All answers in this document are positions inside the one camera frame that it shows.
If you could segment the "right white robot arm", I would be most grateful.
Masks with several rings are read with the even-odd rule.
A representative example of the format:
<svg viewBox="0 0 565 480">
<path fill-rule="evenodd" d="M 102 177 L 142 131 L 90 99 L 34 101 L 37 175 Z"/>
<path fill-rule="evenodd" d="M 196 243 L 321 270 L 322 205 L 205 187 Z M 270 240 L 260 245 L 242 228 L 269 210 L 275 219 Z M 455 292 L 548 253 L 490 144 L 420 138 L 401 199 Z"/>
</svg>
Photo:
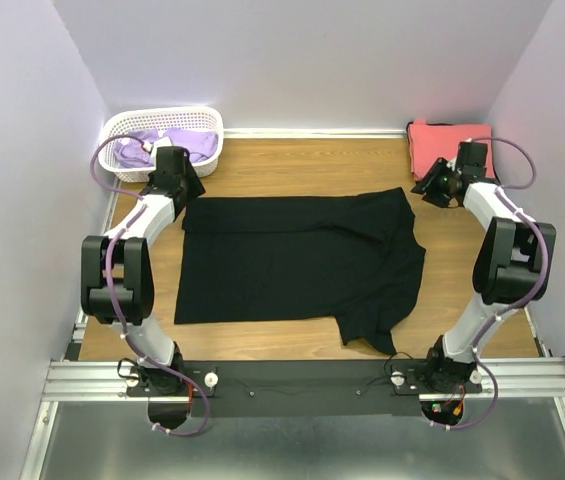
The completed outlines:
<svg viewBox="0 0 565 480">
<path fill-rule="evenodd" d="M 502 323 L 547 289 L 556 228 L 525 214 L 504 186 L 486 177 L 490 140 L 461 142 L 453 160 L 438 158 L 412 188 L 440 208 L 457 201 L 485 229 L 472 273 L 473 298 L 429 349 L 421 370 L 420 379 L 436 392 L 470 382 L 483 348 Z"/>
</svg>

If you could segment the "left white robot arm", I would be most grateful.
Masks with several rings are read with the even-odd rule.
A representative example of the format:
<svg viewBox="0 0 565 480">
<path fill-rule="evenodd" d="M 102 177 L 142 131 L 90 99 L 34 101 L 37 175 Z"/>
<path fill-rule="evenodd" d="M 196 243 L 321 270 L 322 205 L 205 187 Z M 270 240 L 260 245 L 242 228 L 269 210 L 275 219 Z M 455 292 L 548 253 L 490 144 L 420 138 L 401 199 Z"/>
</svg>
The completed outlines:
<svg viewBox="0 0 565 480">
<path fill-rule="evenodd" d="M 105 233 L 86 237 L 81 246 L 82 311 L 117 329 L 135 354 L 139 367 L 150 370 L 149 382 L 163 395 L 183 384 L 191 394 L 205 389 L 184 373 L 177 343 L 154 313 L 155 286 L 150 247 L 173 224 L 187 204 L 205 193 L 183 147 L 151 148 L 155 169 L 143 190 L 115 188 L 135 200 L 132 210 Z"/>
</svg>

